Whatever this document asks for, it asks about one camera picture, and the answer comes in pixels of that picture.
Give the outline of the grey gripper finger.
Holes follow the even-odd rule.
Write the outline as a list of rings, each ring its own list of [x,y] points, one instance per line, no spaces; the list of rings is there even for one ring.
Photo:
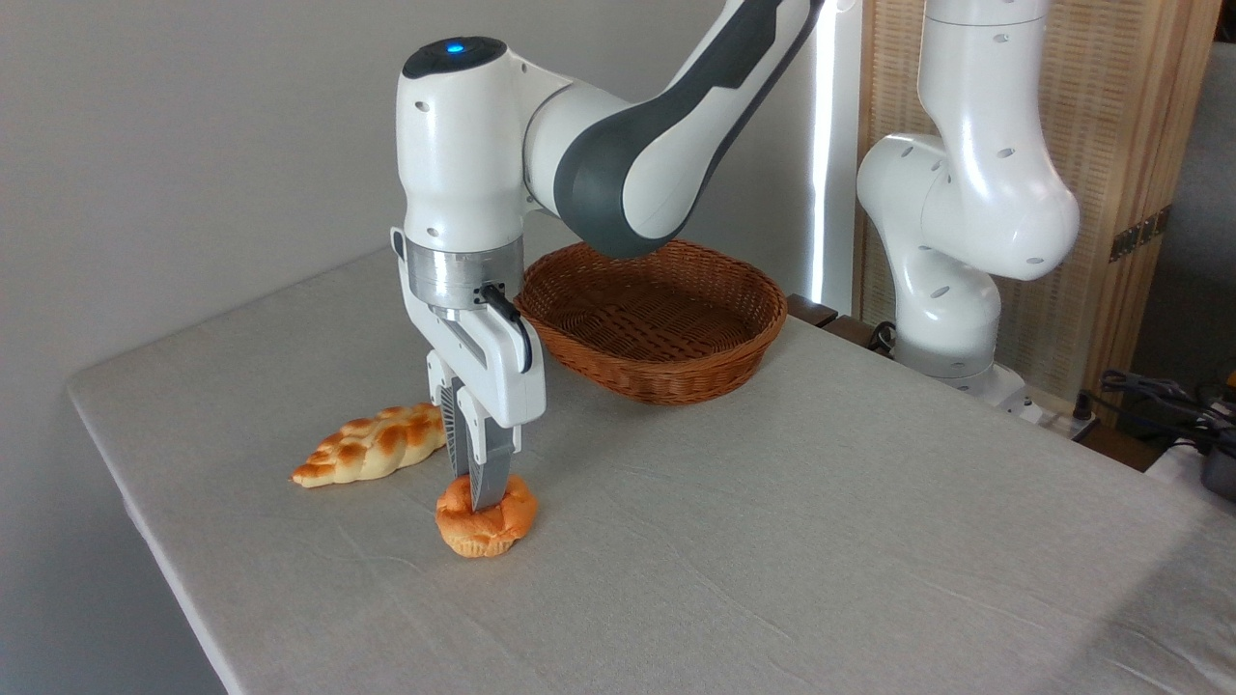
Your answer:
[[[456,475],[467,475],[471,510],[498,505],[506,493],[522,425],[501,427],[464,387],[456,387]]]
[[[436,351],[428,352],[426,369],[430,399],[441,412],[449,458],[452,463],[454,475],[460,479],[460,476],[468,475],[468,463],[471,461],[468,427],[459,406],[459,392],[464,388],[464,382]]]

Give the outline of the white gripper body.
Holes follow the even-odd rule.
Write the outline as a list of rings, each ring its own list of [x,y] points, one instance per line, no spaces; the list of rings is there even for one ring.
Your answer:
[[[394,228],[407,315],[430,348],[502,428],[545,412],[545,360],[530,322],[510,322],[481,296],[486,286],[513,299],[522,289],[522,240],[476,254],[423,247]]]

